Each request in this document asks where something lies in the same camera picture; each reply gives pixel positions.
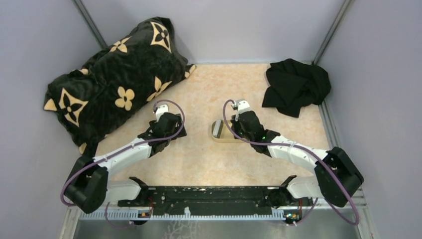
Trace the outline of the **beige oval tray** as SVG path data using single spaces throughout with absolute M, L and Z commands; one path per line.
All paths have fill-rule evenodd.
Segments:
M 211 129 L 212 129 L 212 124 L 211 124 L 211 128 L 210 128 L 210 134 L 211 134 L 211 138 L 212 140 L 214 140 L 215 142 L 218 143 L 243 143 L 243 141 L 241 141 L 240 139 L 236 138 L 232 132 L 229 130 L 228 126 L 226 125 L 226 123 L 223 121 L 223 129 L 222 129 L 222 133 L 220 138 L 214 138 L 211 134 Z

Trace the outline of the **brown leather card holder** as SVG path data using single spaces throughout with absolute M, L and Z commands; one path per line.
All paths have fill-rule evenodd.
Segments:
M 220 138 L 222 129 L 223 129 L 223 121 L 221 119 L 217 119 L 212 124 L 211 134 L 214 138 Z

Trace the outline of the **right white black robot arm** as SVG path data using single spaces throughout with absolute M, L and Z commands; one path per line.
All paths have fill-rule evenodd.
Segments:
M 343 208 L 364 182 L 364 177 L 340 147 L 323 150 L 293 142 L 280 133 L 265 129 L 254 111 L 230 118 L 231 130 L 258 153 L 284 159 L 312 176 L 295 176 L 280 192 L 281 201 L 293 205 L 299 198 L 323 198 Z

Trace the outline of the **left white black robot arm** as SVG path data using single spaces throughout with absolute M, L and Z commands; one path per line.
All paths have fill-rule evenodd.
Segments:
M 132 166 L 164 150 L 170 141 L 187 135 L 185 115 L 163 113 L 150 121 L 149 128 L 130 143 L 104 155 L 80 156 L 65 182 L 60 199 L 63 204 L 77 206 L 84 213 L 92 213 L 103 204 L 131 200 L 137 206 L 145 205 L 149 192 L 134 179 L 112 181 L 112 178 Z

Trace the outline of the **crumpled black cloth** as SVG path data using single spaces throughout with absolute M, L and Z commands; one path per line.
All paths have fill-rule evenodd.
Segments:
M 331 91 L 329 75 L 324 68 L 291 58 L 270 63 L 266 79 L 269 87 L 262 107 L 275 108 L 294 118 L 300 116 L 303 107 L 321 105 Z

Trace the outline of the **black floral plush pillow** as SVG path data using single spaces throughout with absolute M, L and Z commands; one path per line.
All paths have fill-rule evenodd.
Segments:
M 48 84 L 44 110 L 57 115 L 82 155 L 93 157 L 104 138 L 195 68 L 178 52 L 171 20 L 149 18 Z

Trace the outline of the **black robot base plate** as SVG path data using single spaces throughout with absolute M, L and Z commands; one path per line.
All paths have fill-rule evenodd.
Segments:
M 281 186 L 150 186 L 143 187 L 135 199 L 117 204 L 147 207 L 154 216 L 182 215 L 185 208 L 193 216 L 266 216 L 273 209 L 310 206 L 313 200 L 295 199 Z

